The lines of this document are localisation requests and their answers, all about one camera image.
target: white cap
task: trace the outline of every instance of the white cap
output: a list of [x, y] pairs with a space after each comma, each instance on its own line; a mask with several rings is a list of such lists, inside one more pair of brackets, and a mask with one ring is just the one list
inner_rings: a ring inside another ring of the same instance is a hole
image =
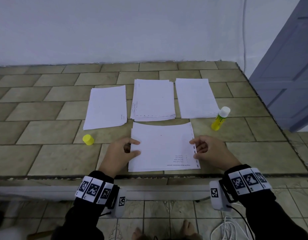
[[218, 113], [220, 117], [226, 118], [229, 115], [229, 112], [231, 112], [231, 109], [229, 107], [223, 107], [220, 109], [220, 112]]

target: left hand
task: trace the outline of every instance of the left hand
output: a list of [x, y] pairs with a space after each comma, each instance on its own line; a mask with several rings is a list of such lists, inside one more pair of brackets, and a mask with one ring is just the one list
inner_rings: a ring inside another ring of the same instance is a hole
[[139, 145], [140, 142], [131, 138], [123, 138], [111, 143], [98, 170], [114, 178], [129, 161], [140, 155], [140, 151], [126, 153], [125, 151], [129, 151], [129, 144]]

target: glue stick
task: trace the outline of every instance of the glue stick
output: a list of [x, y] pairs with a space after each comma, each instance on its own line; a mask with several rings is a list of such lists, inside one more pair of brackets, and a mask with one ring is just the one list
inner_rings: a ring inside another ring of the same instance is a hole
[[231, 112], [231, 109], [229, 107], [221, 108], [215, 121], [212, 123], [211, 128], [216, 131], [219, 130], [220, 126], [223, 124], [223, 122], [226, 120], [226, 117], [229, 115], [229, 112]]

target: white paper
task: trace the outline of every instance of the white paper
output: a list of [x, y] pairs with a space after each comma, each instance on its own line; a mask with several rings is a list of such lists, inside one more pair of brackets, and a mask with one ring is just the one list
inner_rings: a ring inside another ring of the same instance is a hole
[[172, 82], [141, 79], [134, 81], [131, 119], [135, 121], [162, 121], [175, 117]]
[[208, 79], [184, 79], [175, 81], [181, 118], [213, 118], [220, 109], [216, 103]]
[[83, 130], [124, 125], [126, 87], [92, 88]]
[[129, 172], [200, 169], [199, 161], [193, 158], [196, 147], [189, 143], [194, 138], [190, 122], [170, 126], [134, 122], [132, 138], [141, 143], [132, 144], [131, 150], [141, 154], [129, 162]]

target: hand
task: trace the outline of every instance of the hand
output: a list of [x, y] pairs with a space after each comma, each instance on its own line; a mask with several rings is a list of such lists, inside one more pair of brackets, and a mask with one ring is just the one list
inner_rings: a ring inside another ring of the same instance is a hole
[[129, 144], [139, 145], [140, 142], [131, 138], [123, 138], [111, 143], [98, 170], [114, 178], [129, 161], [140, 155], [140, 151], [130, 152]]
[[215, 137], [199, 136], [190, 140], [189, 143], [196, 144], [195, 159], [208, 161], [210, 165], [224, 171], [241, 165], [240, 161], [227, 149], [225, 143]]

